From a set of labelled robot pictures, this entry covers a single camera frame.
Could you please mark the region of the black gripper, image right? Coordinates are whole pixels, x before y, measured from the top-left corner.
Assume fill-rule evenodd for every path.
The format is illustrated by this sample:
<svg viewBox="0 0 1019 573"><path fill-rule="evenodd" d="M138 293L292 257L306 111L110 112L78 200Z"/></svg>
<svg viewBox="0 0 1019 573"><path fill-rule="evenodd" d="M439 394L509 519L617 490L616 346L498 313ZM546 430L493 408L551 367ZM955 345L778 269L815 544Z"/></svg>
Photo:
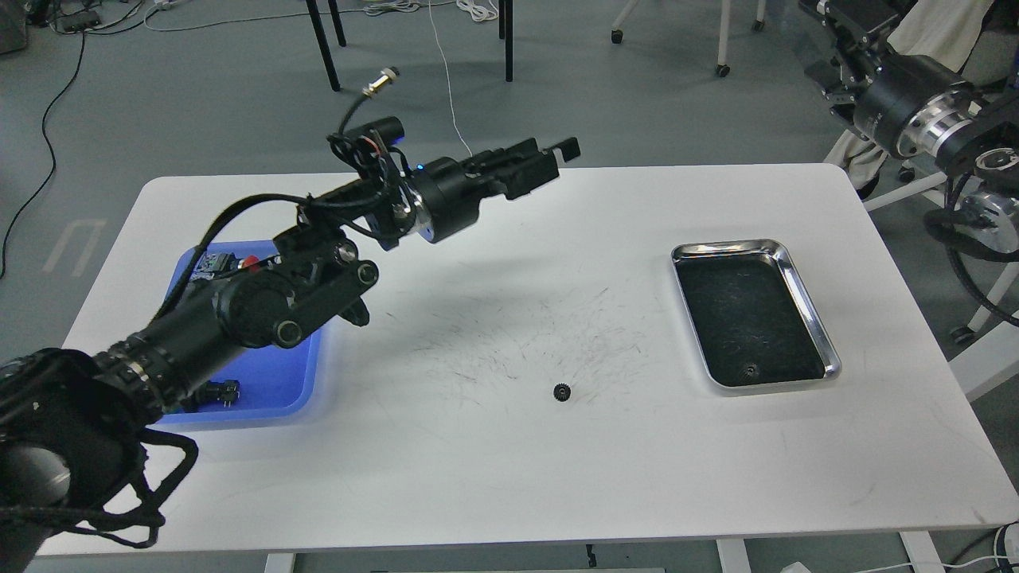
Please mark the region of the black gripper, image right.
<svg viewBox="0 0 1019 573"><path fill-rule="evenodd" d="M799 8L830 39L829 52L805 73L845 131L898 159L983 154L984 134L971 110L975 84L928 56L884 58L888 38L904 17L896 1L800 1Z"/></svg>

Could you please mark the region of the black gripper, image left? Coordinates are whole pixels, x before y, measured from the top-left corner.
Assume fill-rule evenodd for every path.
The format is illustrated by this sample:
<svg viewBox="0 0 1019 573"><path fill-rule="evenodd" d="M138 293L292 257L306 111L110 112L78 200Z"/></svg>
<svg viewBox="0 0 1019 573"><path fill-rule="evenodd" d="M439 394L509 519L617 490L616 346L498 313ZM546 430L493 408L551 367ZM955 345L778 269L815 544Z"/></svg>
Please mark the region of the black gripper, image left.
<svg viewBox="0 0 1019 573"><path fill-rule="evenodd" d="M516 200L557 179L556 152L564 162L579 158L578 138L545 148L528 138L467 160L443 157L419 166L410 173L412 191L424 210L418 233L431 244L443 242L476 224L481 200L497 195Z"/></svg>

